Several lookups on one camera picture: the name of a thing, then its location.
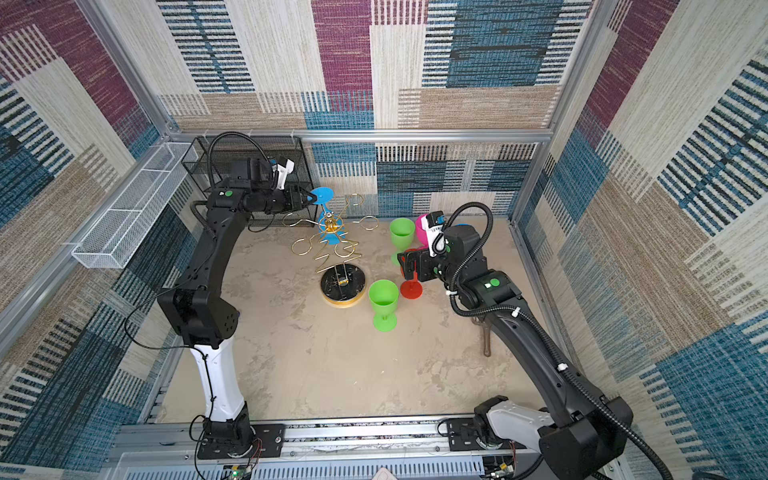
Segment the red wine glass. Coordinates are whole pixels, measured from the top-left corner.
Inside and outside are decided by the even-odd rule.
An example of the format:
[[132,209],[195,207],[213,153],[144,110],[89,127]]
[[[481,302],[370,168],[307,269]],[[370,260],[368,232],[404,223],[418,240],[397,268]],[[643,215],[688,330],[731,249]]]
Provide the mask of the red wine glass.
[[418,281],[406,281],[400,286],[400,294],[409,300],[415,300],[421,297],[423,294],[422,276],[424,270],[424,256],[429,256],[429,252],[426,247],[418,249],[409,249],[406,251],[419,251],[420,252],[420,266],[419,266],[419,280]]

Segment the green wine glass front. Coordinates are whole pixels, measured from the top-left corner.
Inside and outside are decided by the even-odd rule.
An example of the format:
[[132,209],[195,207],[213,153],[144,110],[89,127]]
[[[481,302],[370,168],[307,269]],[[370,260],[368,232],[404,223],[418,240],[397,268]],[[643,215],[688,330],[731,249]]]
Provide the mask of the green wine glass front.
[[389,224],[390,240],[395,250],[391,255],[391,261],[395,266],[399,265],[398,255],[408,250],[415,237],[416,225],[409,218],[396,218]]

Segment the green wine glass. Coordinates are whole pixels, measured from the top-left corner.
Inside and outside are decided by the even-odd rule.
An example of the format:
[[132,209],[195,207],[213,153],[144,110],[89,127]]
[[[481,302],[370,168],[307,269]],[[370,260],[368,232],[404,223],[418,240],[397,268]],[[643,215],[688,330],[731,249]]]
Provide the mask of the green wine glass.
[[396,218],[389,224],[390,240],[395,250],[391,255],[391,261],[395,266],[399,265],[398,255],[408,250],[415,237],[416,225],[409,218]]
[[389,332],[396,328],[399,295],[399,287],[390,280],[378,280],[370,286],[369,300],[374,312],[373,325],[377,330]]

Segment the blue wine glass back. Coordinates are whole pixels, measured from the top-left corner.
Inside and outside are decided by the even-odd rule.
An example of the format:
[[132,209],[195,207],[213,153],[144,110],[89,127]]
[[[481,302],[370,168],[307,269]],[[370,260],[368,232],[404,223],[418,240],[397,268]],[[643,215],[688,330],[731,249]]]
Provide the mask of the blue wine glass back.
[[311,204],[320,208],[318,219],[315,221],[317,232],[310,237],[310,245],[339,245],[347,232],[344,230],[341,216],[329,207],[329,202],[334,198],[334,191],[329,187],[318,187],[310,193],[316,197]]

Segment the green wine glass back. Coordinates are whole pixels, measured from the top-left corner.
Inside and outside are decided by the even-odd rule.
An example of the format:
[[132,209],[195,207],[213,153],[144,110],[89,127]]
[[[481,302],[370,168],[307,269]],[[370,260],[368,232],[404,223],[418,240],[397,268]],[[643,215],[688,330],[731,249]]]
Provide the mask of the green wine glass back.
[[369,300],[374,312],[373,325],[377,330],[389,332],[396,328],[399,295],[399,287],[390,280],[378,280],[370,286]]

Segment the pink wine glass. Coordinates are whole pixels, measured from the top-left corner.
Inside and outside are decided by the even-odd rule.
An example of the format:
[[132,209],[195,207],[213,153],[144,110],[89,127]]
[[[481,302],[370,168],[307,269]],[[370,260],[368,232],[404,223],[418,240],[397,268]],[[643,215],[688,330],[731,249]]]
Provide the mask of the pink wine glass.
[[416,238],[422,246],[428,245],[427,233],[424,228],[425,218],[426,218],[426,214],[422,214],[414,221]]

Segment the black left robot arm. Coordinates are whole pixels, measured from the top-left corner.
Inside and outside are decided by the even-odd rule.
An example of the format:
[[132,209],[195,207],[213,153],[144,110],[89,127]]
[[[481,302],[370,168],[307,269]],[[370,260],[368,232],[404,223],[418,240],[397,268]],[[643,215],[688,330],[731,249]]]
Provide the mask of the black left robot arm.
[[308,208],[318,198],[304,182],[290,180],[289,159],[272,159],[255,138],[236,131],[214,137],[207,150],[210,190],[190,209],[203,228],[190,265],[156,298],[173,332],[198,368],[205,407],[195,456],[243,458],[257,450],[247,402],[234,361],[240,313],[222,297],[233,249],[255,213],[271,217]]

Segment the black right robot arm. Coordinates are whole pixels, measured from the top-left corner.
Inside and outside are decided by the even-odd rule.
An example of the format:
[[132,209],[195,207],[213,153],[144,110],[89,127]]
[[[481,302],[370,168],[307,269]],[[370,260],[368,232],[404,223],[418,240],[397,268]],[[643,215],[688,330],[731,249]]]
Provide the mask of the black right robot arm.
[[398,254],[407,280],[438,279],[455,314],[489,325],[538,390],[550,416],[543,424],[496,397],[475,412],[479,443],[491,448],[519,442],[539,453],[559,479],[602,478],[602,468],[632,443],[663,479],[670,469],[632,428],[633,412],[621,397],[608,398],[569,360],[532,313],[516,284],[488,267],[482,248],[493,229],[491,209],[480,202],[422,220],[428,244]]

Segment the black mesh shelf rack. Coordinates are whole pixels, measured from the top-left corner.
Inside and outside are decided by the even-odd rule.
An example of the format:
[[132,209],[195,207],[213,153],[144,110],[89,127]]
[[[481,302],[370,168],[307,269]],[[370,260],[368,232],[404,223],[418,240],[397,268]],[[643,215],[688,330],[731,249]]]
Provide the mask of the black mesh shelf rack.
[[198,136],[182,165],[204,197],[234,197],[239,200],[239,208],[261,225],[288,214],[268,215],[261,211],[263,192],[272,190],[268,160],[280,157],[295,163],[285,186],[298,183],[310,191],[316,188],[302,142],[287,136],[246,137],[233,132],[214,138]]

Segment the brown slotted scoop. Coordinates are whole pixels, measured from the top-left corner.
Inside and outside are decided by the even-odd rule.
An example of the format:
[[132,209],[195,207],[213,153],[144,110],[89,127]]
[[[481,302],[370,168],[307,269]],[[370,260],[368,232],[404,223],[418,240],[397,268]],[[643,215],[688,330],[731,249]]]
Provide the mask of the brown slotted scoop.
[[481,319],[479,317],[474,317],[472,319],[472,323],[476,326],[479,326],[481,328],[481,341],[482,341],[482,349],[483,349],[483,355],[485,357],[490,357],[492,355],[492,348],[491,348],[491,325],[490,323],[485,320]]

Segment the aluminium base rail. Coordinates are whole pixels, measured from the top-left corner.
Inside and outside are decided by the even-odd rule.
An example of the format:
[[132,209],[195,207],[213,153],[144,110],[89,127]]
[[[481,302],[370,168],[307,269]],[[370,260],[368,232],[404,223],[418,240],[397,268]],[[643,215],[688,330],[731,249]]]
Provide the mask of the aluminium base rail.
[[485,450],[469,414],[267,420],[258,451],[231,458],[197,427],[121,429],[102,479],[552,479],[531,441]]

